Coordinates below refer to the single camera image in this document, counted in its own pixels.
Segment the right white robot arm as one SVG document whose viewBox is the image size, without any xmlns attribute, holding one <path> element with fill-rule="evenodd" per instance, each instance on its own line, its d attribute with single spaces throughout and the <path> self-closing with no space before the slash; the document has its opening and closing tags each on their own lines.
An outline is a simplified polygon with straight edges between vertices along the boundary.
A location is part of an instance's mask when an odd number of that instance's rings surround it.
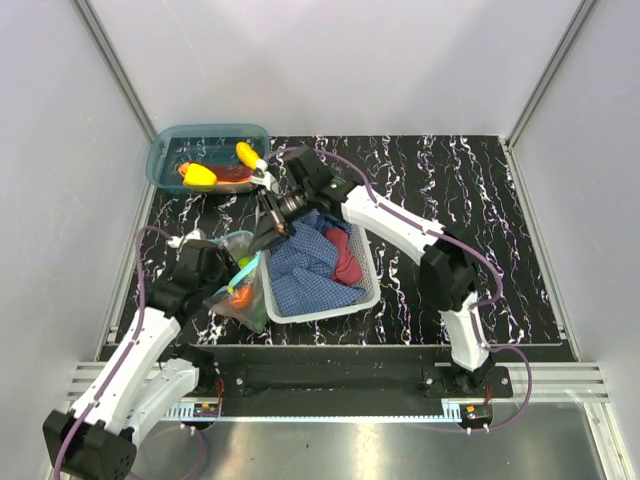
<svg viewBox="0 0 640 480">
<path fill-rule="evenodd" d="M 483 333 L 479 309 L 497 302 L 503 292 L 482 300 L 478 266 L 496 269 L 462 240 L 458 228 L 421 218 L 373 190 L 355 165 L 345 174 L 322 161 L 324 152 L 308 146 L 283 150 L 289 188 L 280 193 L 268 162 L 249 161 L 257 185 L 261 214 L 251 248 L 271 248 L 294 233 L 293 223 L 315 209 L 377 235 L 405 253 L 419 268 L 419 285 L 440 312 L 451 347 L 451 381 L 466 396 L 476 396 L 490 383 L 495 368 L 493 349 Z"/>
</svg>

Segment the fake orange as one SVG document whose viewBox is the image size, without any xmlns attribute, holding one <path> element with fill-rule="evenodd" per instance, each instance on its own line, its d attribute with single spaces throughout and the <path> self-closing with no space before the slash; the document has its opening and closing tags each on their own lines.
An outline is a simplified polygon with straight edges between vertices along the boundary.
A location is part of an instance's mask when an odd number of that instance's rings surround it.
<svg viewBox="0 0 640 480">
<path fill-rule="evenodd" d="M 244 309 L 250 304 L 252 296 L 252 287 L 250 285 L 246 285 L 243 288 L 234 290 L 229 295 L 228 303 L 234 309 Z"/>
</svg>

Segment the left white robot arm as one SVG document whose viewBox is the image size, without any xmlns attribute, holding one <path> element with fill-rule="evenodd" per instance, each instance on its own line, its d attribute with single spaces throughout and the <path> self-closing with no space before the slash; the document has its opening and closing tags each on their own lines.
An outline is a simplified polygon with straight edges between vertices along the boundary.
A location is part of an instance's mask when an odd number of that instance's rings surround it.
<svg viewBox="0 0 640 480">
<path fill-rule="evenodd" d="M 220 387 L 213 354 L 189 344 L 177 347 L 154 379 L 148 375 L 205 300 L 238 271 L 223 242 L 191 238 L 177 262 L 141 288 L 130 329 L 101 372 L 67 411 L 54 410 L 43 423 L 54 478 L 126 478 L 138 448 L 172 406 Z"/>
</svg>

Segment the fake yellow lemon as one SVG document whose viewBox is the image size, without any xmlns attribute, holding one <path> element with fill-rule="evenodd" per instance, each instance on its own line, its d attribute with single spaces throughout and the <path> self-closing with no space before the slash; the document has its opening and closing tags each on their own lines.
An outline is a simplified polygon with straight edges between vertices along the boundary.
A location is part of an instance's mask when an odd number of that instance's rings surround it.
<svg viewBox="0 0 640 480">
<path fill-rule="evenodd" d="M 188 187 L 211 187 L 217 183 L 216 174 L 209 168 L 186 162 L 179 167 L 183 184 Z"/>
</svg>

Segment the clear zip top bag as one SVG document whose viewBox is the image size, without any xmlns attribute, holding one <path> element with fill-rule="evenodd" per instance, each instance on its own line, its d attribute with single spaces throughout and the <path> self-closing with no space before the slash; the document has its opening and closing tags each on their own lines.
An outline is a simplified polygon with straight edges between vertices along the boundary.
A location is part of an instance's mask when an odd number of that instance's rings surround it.
<svg viewBox="0 0 640 480">
<path fill-rule="evenodd" d="M 213 313 L 238 320 L 252 332 L 264 330 L 268 316 L 260 274 L 261 253 L 250 254 L 253 240 L 250 231 L 239 230 L 213 240 L 231 256 L 237 272 L 226 285 L 204 301 Z"/>
</svg>

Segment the fake yellow banana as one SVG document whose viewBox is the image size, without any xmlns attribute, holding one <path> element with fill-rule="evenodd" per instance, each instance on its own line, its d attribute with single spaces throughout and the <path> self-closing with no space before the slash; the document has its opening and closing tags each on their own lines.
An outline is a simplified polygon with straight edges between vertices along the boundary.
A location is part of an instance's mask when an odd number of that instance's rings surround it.
<svg viewBox="0 0 640 480">
<path fill-rule="evenodd" d="M 252 171 L 266 169 L 266 163 L 262 157 L 246 142 L 238 142 L 236 144 L 236 155 Z"/>
</svg>

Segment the fake green cucumber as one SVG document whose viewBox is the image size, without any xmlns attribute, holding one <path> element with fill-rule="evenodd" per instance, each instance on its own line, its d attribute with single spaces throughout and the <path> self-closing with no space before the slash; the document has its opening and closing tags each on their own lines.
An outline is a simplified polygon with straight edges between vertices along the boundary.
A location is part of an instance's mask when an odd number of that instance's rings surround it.
<svg viewBox="0 0 640 480">
<path fill-rule="evenodd" d="M 252 309 L 251 323 L 255 332 L 261 332 L 264 330 L 268 322 L 268 315 L 263 303 L 258 304 Z"/>
</svg>

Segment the fake carrot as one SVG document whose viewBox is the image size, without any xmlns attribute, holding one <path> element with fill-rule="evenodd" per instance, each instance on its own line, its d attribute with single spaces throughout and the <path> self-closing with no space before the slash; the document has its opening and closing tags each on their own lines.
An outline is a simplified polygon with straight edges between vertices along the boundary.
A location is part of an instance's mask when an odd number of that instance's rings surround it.
<svg viewBox="0 0 640 480">
<path fill-rule="evenodd" d="M 203 165 L 203 166 L 209 168 L 216 174 L 217 176 L 216 185 L 247 182 L 253 172 L 251 169 L 247 168 L 243 164 L 232 165 L 232 166 L 221 166 L 221 165 L 217 165 L 217 166 Z"/>
</svg>

